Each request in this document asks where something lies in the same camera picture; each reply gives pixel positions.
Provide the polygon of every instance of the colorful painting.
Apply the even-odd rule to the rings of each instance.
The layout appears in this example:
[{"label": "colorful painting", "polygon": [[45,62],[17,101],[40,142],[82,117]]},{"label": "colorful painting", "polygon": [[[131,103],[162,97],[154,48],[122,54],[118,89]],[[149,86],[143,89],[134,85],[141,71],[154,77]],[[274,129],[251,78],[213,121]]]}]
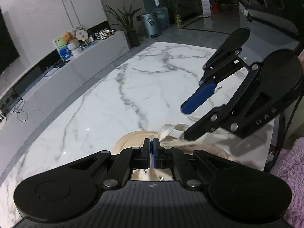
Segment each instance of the colorful painting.
[{"label": "colorful painting", "polygon": [[68,61],[73,55],[72,52],[67,48],[61,37],[54,40],[56,49],[63,61]]}]

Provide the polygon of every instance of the trash can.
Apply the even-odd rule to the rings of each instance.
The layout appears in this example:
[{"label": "trash can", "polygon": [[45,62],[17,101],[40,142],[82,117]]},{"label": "trash can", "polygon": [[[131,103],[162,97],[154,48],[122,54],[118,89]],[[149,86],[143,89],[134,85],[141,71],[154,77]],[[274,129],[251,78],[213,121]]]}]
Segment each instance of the trash can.
[{"label": "trash can", "polygon": [[156,13],[144,13],[140,18],[145,27],[147,38],[156,38],[161,35],[161,28],[158,25]]}]

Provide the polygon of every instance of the plastic water bottle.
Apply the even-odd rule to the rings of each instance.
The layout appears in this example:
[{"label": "plastic water bottle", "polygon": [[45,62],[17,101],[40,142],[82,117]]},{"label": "plastic water bottle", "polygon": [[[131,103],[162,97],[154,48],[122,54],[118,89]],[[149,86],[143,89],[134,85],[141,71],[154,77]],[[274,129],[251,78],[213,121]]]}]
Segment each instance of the plastic water bottle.
[{"label": "plastic water bottle", "polygon": [[154,10],[159,22],[159,25],[161,29],[169,28],[170,22],[169,22],[169,13],[168,9],[166,7],[163,7],[159,4],[159,0],[154,0],[156,9]]}]

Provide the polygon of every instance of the cable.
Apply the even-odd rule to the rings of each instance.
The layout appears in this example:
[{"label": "cable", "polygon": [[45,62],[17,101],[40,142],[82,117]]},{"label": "cable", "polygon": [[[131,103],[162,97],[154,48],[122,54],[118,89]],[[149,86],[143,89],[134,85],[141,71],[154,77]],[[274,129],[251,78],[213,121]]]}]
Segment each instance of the cable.
[{"label": "cable", "polygon": [[299,104],[300,104],[300,102],[301,102],[303,96],[304,96],[304,93],[301,93],[300,97],[299,97],[298,100],[297,100],[297,103],[295,104],[295,106],[294,106],[294,108],[293,108],[293,110],[292,110],[291,116],[290,116],[290,118],[289,118],[289,120],[288,120],[287,126],[286,126],[285,131],[284,131],[284,136],[282,137],[281,140],[279,140],[279,136],[278,136],[278,142],[279,142],[279,143],[277,143],[277,146],[276,146],[276,150],[275,150],[273,159],[272,159],[271,161],[269,161],[269,162],[265,165],[265,168],[264,168],[264,171],[265,171],[265,172],[270,172],[271,168],[275,165],[275,163],[276,163],[276,161],[277,161],[277,159],[278,159],[278,157],[279,157],[279,154],[280,154],[280,152],[281,152],[281,150],[282,150],[282,148],[283,148],[283,144],[284,144],[284,141],[285,141],[285,138],[286,138],[288,129],[289,129],[289,127],[290,127],[290,124],[291,124],[291,122],[292,122],[293,116],[294,116],[294,114],[295,114],[295,112],[296,112],[296,110],[297,110],[297,108],[298,108],[298,106],[299,106]]},{"label": "cable", "polygon": [[[9,112],[11,114],[17,113],[17,119],[18,119],[19,122],[25,122],[29,118],[29,115],[23,110],[24,105],[25,105],[25,100],[20,98],[19,100],[17,100],[17,104],[16,104],[15,108],[12,111]],[[21,120],[19,118],[19,114],[21,112],[25,113],[25,115],[26,115],[25,120]]]}]

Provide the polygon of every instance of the white marble tabletop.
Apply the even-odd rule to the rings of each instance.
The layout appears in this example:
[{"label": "white marble tabletop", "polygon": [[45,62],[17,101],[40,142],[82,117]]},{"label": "white marble tabletop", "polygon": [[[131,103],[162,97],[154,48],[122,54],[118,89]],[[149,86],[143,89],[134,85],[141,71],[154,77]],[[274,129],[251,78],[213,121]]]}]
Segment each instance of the white marble tabletop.
[{"label": "white marble tabletop", "polygon": [[[100,150],[112,150],[123,135],[137,130],[158,131],[162,125],[193,124],[180,105],[198,88],[202,66],[214,49],[156,42],[100,80],[35,140],[0,187],[0,227],[16,224],[20,215],[13,192],[24,179]],[[203,116],[227,103],[246,76],[245,68],[230,76],[197,111]],[[264,168],[273,122],[241,140],[232,134],[206,134],[245,165]]]}]

